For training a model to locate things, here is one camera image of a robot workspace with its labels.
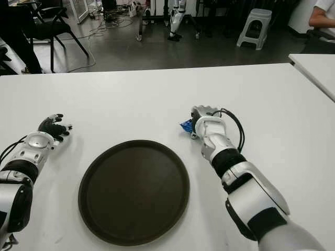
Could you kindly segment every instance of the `white stool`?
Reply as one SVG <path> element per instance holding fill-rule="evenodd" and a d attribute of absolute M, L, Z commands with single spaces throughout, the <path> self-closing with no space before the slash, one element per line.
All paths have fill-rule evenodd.
<path fill-rule="evenodd" d="M 256 50 L 261 50 L 263 48 L 264 42 L 267 37 L 267 28 L 271 20 L 272 11 L 267 9 L 252 9 L 245 23 L 244 29 L 240 34 L 239 40 L 237 41 L 237 46 L 241 47 L 242 42 L 249 42 L 256 44 Z M 262 29 L 260 36 L 258 38 L 247 37 L 247 31 L 253 21 L 260 21 L 262 23 Z"/>

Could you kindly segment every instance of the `white desk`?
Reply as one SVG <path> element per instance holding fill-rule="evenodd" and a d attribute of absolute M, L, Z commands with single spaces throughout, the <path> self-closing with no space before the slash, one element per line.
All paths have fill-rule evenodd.
<path fill-rule="evenodd" d="M 20 245 L 13 250 L 257 250 L 226 212 L 226 194 L 202 158 L 200 142 L 179 126 L 200 104 L 236 114 L 246 133 L 244 156 L 282 192 L 296 223 L 326 249 L 335 246 L 335 106 L 290 64 L 4 76 L 0 86 L 0 149 L 53 113 L 64 113 L 74 126 L 36 182 L 30 223 L 16 234 Z M 237 128 L 229 119 L 227 126 L 237 143 Z M 133 139 L 175 151 L 188 170 L 191 193 L 171 231 L 150 244 L 120 247 L 87 229 L 77 191 L 100 153 Z"/>
<path fill-rule="evenodd" d="M 290 54 L 295 67 L 335 102 L 335 55 Z"/>

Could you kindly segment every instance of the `gray floor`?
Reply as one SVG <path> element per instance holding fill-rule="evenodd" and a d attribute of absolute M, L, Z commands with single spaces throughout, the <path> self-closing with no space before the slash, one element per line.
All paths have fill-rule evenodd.
<path fill-rule="evenodd" d="M 304 47 L 304 39 L 299 39 L 287 30 L 270 30 L 263 50 L 256 51 L 254 47 L 236 47 L 237 36 L 225 38 L 218 25 L 214 28 L 214 36 L 207 38 L 201 35 L 195 40 L 195 31 L 190 24 L 183 23 L 179 33 L 184 36 L 180 42 L 168 41 L 168 27 L 163 23 L 144 26 L 143 40 L 135 39 L 138 33 L 138 18 L 125 28 L 110 28 L 102 37 L 82 38 L 80 41 L 88 48 L 96 60 L 92 67 L 83 68 L 76 72 L 96 71 L 128 71 L 172 69 L 186 67 L 209 67 L 245 64 L 267 64 L 289 62 L 290 53 L 299 53 Z M 98 27 L 102 20 L 86 18 L 82 24 L 77 25 L 73 16 L 67 22 L 71 25 L 77 37 L 90 34 L 92 29 Z M 125 20 L 120 25 L 130 23 Z M 68 39 L 68 34 L 59 36 Z M 55 72 L 62 73 L 71 69 L 92 64 L 93 58 L 87 59 L 74 40 L 64 40 L 66 50 L 55 41 Z M 50 45 L 36 44 L 35 53 L 45 72 L 50 72 Z M 9 51 L 8 56 L 13 59 L 10 65 L 19 72 L 24 66 L 23 62 Z"/>

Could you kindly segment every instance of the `brown tray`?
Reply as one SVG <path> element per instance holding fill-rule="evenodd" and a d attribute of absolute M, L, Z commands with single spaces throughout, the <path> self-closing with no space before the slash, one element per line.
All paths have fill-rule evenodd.
<path fill-rule="evenodd" d="M 180 158 L 147 140 L 116 145 L 86 171 L 78 203 L 87 227 L 113 244 L 148 243 L 167 232 L 188 202 L 189 178 Z"/>

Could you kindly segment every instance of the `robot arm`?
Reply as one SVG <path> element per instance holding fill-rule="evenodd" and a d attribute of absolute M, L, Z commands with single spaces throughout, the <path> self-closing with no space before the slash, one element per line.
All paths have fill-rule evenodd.
<path fill-rule="evenodd" d="M 13 232 L 19 232 L 29 222 L 32 189 L 47 161 L 50 150 L 69 135 L 72 126 L 54 124 L 63 115 L 46 118 L 37 132 L 29 134 L 20 149 L 0 171 L 0 247 L 17 244 Z"/>
<path fill-rule="evenodd" d="M 202 155 L 228 193 L 226 208 L 241 234 L 258 241 L 261 251 L 325 250 L 289 219 L 284 197 L 230 142 L 217 110 L 192 108 L 192 137 L 202 140 Z"/>

